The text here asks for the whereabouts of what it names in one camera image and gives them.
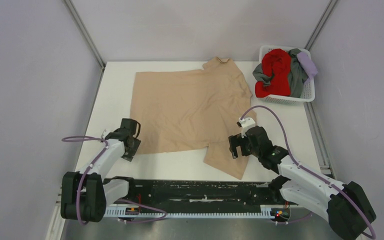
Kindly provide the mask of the beige t shirt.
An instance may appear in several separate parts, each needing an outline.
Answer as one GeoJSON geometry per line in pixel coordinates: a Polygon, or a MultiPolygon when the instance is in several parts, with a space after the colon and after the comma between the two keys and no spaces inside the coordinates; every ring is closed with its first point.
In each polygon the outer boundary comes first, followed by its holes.
{"type": "Polygon", "coordinates": [[[206,149],[204,162],[242,179],[246,156],[233,158],[229,137],[241,133],[238,120],[251,111],[252,92],[230,58],[214,57],[202,69],[138,72],[130,117],[141,125],[139,154],[206,149]]]}

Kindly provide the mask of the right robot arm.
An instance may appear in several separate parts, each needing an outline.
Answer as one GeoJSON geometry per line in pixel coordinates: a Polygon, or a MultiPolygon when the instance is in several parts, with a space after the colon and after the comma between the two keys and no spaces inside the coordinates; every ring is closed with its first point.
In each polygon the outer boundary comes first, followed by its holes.
{"type": "Polygon", "coordinates": [[[231,135],[228,141],[234,159],[252,155],[278,175],[269,184],[268,196],[273,203],[287,201],[306,208],[327,221],[343,240],[355,240],[376,220],[359,184],[345,184],[294,161],[287,149],[272,144],[263,127],[252,127],[244,135],[231,135]]]}

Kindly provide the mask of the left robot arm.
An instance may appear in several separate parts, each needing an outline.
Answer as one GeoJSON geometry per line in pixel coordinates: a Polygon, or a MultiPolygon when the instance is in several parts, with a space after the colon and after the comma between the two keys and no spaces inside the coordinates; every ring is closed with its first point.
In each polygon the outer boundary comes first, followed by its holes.
{"type": "Polygon", "coordinates": [[[107,206],[117,199],[133,203],[137,190],[123,178],[105,178],[119,159],[132,161],[141,144],[141,124],[123,118],[120,127],[104,131],[101,137],[67,136],[62,142],[98,141],[102,149],[77,171],[68,171],[62,177],[60,215],[66,220],[77,220],[81,225],[100,222],[107,206]]]}

